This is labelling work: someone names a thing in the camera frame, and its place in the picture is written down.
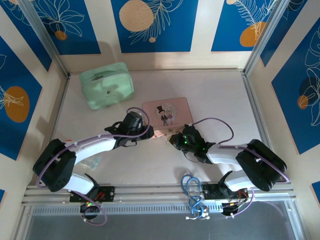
cartoon character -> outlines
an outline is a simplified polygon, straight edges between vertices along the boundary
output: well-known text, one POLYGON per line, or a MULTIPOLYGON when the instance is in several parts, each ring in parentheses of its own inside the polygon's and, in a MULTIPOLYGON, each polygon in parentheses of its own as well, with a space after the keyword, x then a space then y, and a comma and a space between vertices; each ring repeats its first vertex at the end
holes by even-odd
POLYGON ((168 115, 168 119, 170 120, 171 124, 172 124, 172 119, 174 118, 174 116, 172 115, 172 111, 171 110, 168 110, 166 111, 167 115, 168 115))
POLYGON ((168 117, 166 116, 166 111, 163 110, 162 106, 157 106, 156 108, 158 109, 159 114, 161 114, 161 120, 163 122, 163 126, 166 126, 166 125, 168 126, 168 122, 167 122, 168 117))

blue cable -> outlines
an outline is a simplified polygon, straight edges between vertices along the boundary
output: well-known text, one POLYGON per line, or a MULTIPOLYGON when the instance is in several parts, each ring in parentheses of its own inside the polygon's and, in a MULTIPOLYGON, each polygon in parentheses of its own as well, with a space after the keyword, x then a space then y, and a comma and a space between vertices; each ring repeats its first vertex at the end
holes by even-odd
POLYGON ((181 179, 181 188, 182 188, 182 191, 184 192, 185 195, 187 195, 189 197, 189 206, 190 206, 190 210, 191 210, 191 214, 193 216, 195 216, 197 219, 198 218, 201 218, 202 215, 203 215, 203 212, 204 212, 204 208, 203 206, 200 204, 201 201, 202 201, 202 197, 200 196, 200 191, 201 191, 201 183, 200 183, 200 180, 196 177, 193 177, 192 175, 190 174, 187 174, 187 175, 184 175, 181 179), (189 179, 186 181, 186 188, 184 186, 184 179, 186 177, 189 177, 189 179), (194 181, 198 184, 198 188, 199 188, 199 195, 194 195, 194 196, 191 196, 190 195, 190 182, 191 181, 194 181))

top hat figure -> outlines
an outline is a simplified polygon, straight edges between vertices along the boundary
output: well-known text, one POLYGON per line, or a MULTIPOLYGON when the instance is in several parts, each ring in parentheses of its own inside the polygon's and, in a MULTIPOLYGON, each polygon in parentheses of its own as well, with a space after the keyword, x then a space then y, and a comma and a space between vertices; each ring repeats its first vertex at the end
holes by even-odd
POLYGON ((163 126, 168 126, 168 123, 167 123, 167 120, 168 120, 168 117, 166 116, 166 111, 163 110, 162 106, 157 106, 156 107, 159 111, 159 113, 161 114, 161 120, 163 122, 163 126))

beige circle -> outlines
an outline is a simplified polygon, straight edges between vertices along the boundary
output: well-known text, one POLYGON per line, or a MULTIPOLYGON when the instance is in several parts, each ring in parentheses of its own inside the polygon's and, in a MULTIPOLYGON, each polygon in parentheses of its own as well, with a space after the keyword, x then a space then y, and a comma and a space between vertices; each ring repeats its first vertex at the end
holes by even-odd
POLYGON ((235 4, 238 0, 226 0, 226 3, 229 5, 235 4))
POLYGON ((144 31, 154 22, 151 8, 141 0, 130 0, 120 9, 119 17, 122 25, 131 32, 144 31))
POLYGON ((8 0, 9 2, 11 2, 11 3, 13 3, 13 4, 15 4, 15 5, 18 5, 18 2, 17 2, 17 0, 8 0))
POLYGON ((150 42, 150 43, 154 43, 155 41, 156 41, 156 39, 155 39, 154 37, 150 37, 150 38, 149 38, 149 42, 150 42))

pink card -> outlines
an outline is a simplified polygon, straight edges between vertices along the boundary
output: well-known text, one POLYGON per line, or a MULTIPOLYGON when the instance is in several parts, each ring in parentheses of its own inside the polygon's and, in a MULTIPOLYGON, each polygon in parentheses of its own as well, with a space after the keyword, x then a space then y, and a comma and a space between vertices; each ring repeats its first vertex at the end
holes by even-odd
POLYGON ((158 130, 162 135, 167 135, 170 132, 178 131, 185 124, 193 123, 185 97, 145 102, 142 104, 142 108, 148 114, 150 125, 153 126, 157 137, 160 136, 156 134, 158 130))

